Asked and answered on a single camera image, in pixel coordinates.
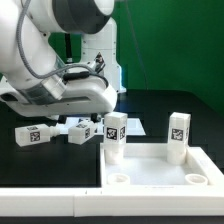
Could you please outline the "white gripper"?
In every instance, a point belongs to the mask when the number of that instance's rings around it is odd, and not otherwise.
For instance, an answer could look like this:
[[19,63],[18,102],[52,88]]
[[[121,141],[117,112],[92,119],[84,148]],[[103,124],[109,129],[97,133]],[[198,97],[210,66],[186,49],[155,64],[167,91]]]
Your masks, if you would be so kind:
[[0,102],[25,117],[56,116],[65,124],[66,115],[91,114],[94,123],[100,121],[98,113],[112,112],[117,92],[97,77],[69,80],[53,76],[25,91],[13,88],[8,80],[0,80]]

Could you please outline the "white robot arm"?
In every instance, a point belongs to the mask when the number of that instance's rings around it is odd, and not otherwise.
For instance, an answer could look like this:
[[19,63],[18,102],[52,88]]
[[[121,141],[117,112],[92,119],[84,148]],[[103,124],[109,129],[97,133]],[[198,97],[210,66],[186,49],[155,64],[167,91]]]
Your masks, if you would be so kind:
[[[0,0],[0,101],[24,117],[105,114],[122,91],[116,0]],[[81,37],[65,63],[50,37]]]

